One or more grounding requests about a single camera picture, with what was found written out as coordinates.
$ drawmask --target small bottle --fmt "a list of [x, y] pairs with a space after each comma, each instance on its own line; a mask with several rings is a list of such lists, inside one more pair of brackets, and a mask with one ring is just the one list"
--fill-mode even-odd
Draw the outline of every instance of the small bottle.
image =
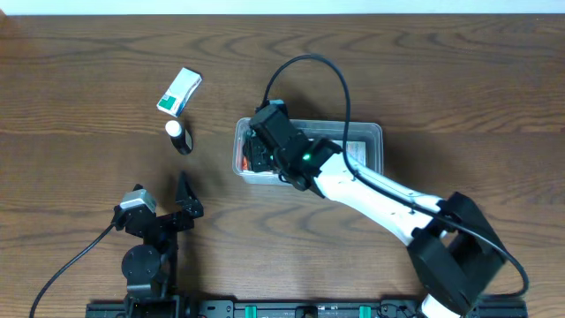
[[188, 155], [192, 152], [192, 136], [176, 120], [170, 120], [165, 125], [165, 130], [170, 136], [170, 141], [181, 155]]

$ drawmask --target small robot arm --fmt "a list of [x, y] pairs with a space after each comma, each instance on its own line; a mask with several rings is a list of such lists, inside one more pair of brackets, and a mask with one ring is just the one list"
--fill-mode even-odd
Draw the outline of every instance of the small robot arm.
[[[506, 252], [503, 244], [477, 205], [460, 193], [446, 201], [418, 193], [351, 157], [346, 162], [340, 146], [328, 139], [308, 139], [282, 107], [265, 105], [250, 121], [273, 154], [281, 178], [298, 190], [348, 205], [396, 235], [407, 246], [418, 278], [429, 292], [422, 314], [451, 318], [469, 313], [506, 261], [500, 253]], [[456, 228], [441, 221], [445, 218]], [[472, 227], [485, 239], [459, 231], [445, 247], [441, 237], [461, 230], [458, 224]]]

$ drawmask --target wood grain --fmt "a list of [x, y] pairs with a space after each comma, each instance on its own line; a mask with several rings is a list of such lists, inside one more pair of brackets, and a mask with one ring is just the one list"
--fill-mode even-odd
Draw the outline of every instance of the wood grain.
[[[231, 170], [236, 122], [273, 71], [318, 52], [349, 82], [352, 117], [385, 132], [388, 176], [470, 195], [531, 276], [532, 317], [565, 310], [565, 18], [508, 16], [12, 17], [0, 27], [0, 317], [28, 315], [45, 282], [108, 224], [136, 183], [174, 210], [186, 170], [205, 216], [181, 238], [181, 287], [239, 299], [422, 295], [400, 242], [358, 212]], [[182, 66], [204, 76], [182, 157], [155, 103]], [[322, 65], [276, 83], [293, 117], [343, 120]], [[111, 232], [70, 268], [37, 316], [84, 316], [121, 299]], [[520, 280], [507, 266], [489, 288]]]

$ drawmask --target black cable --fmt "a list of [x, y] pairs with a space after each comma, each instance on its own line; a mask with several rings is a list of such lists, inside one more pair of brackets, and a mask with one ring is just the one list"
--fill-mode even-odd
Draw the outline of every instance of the black cable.
[[43, 297], [43, 294], [47, 291], [47, 289], [51, 286], [51, 284], [53, 284], [53, 282], [55, 282], [55, 280], [58, 279], [58, 277], [61, 276], [61, 274], [63, 274], [72, 264], [74, 264], [76, 261], [78, 261], [82, 256], [84, 256], [94, 246], [96, 246], [96, 244], [98, 244], [98, 242], [100, 242], [102, 239], [104, 239], [106, 234], [108, 234], [113, 228], [114, 228], [114, 224], [110, 224], [109, 227], [106, 230], [104, 230], [104, 232], [102, 234], [100, 234], [100, 236], [98, 238], [96, 238], [92, 243], [90, 243], [89, 246], [87, 246], [87, 248], [82, 250], [82, 252], [80, 252], [72, 260], [70, 260], [68, 263], [66, 263], [59, 271], [57, 271], [57, 273], [55, 273], [55, 275], [53, 275], [53, 277], [51, 277], [51, 279], [45, 284], [45, 286], [43, 286], [41, 291], [37, 294], [37, 297], [35, 297], [34, 304], [32, 305], [32, 309], [29, 312], [29, 318], [34, 318], [35, 309], [37, 309], [37, 305], [39, 304], [41, 297]]
[[351, 166], [349, 158], [347, 156], [347, 152], [345, 151], [345, 149], [347, 149], [347, 137], [348, 137], [348, 132], [349, 132], [349, 129], [350, 129], [350, 120], [351, 120], [350, 90], [347, 86], [347, 82], [345, 81], [345, 78], [344, 78], [342, 72], [337, 68], [337, 66], [335, 66], [334, 63], [332, 63], [331, 61], [329, 61], [325, 57], [322, 57], [322, 56], [319, 56], [319, 55], [313, 55], [313, 54], [306, 54], [306, 55], [302, 55], [302, 56], [292, 58], [290, 61], [283, 64], [281, 67], [279, 67], [279, 69], [276, 70], [275, 74], [273, 74], [273, 77], [271, 78], [271, 80], [267, 84], [267, 89], [265, 90], [265, 95], [263, 97], [263, 102], [261, 103], [261, 105], [265, 105], [267, 103], [268, 93], [271, 89], [271, 86], [273, 86], [273, 83], [275, 82], [276, 77], [285, 68], [287, 68], [289, 65], [291, 65], [291, 64], [293, 64], [297, 61], [303, 60], [303, 59], [313, 59], [313, 60], [322, 62], [323, 64], [329, 66], [335, 72], [335, 74], [337, 75], [339, 80], [342, 82], [343, 93], [345, 95], [345, 123], [343, 125], [343, 160], [345, 161], [345, 166], [347, 166], [347, 169], [350, 171], [350, 173], [353, 175], [353, 177], [358, 179], [361, 183], [370, 187], [371, 189], [373, 189], [377, 193], [382, 194], [385, 197], [389, 198], [390, 200], [396, 201], [396, 202], [398, 202], [398, 203], [400, 203], [400, 204], [402, 204], [406, 207], [411, 208], [414, 211], [417, 211], [419, 213], [430, 216], [430, 217], [432, 217], [436, 220], [439, 220], [439, 221], [443, 222], [444, 224], [451, 226], [454, 229], [457, 229], [459, 231], [462, 231], [462, 232], [465, 232], [469, 235], [472, 235], [476, 239], [482, 240], [483, 242], [487, 243], [490, 247], [494, 248], [504, 259], [509, 261], [516, 268], [516, 270], [520, 274], [520, 277], [522, 278], [522, 282], [523, 282], [522, 289], [520, 291], [506, 293], [506, 294], [483, 295], [481, 297], [482, 299], [512, 299], [512, 298], [516, 298], [516, 297], [522, 297], [528, 291], [528, 289], [530, 288], [530, 279], [528, 278], [528, 274], [526, 273], [522, 264], [520, 264], [520, 262], [514, 256], [512, 256], [512, 254], [510, 254], [505, 248], [498, 246], [492, 240], [485, 238], [481, 234], [477, 233], [474, 229], [472, 229], [472, 228], [470, 228], [466, 225], [459, 224], [459, 223], [453, 221], [452, 219], [450, 219], [446, 216], [442, 216], [442, 215], [439, 215], [435, 212], [428, 211], [427, 209], [420, 207], [419, 205], [417, 205], [413, 201], [407, 201], [403, 198], [400, 198], [400, 197], [393, 195], [392, 193], [388, 193], [387, 191], [380, 189], [379, 187], [377, 187], [377, 186], [373, 185], [371, 182], [369, 182], [367, 179], [363, 178], [363, 176], [359, 173], [359, 171], [355, 170]]

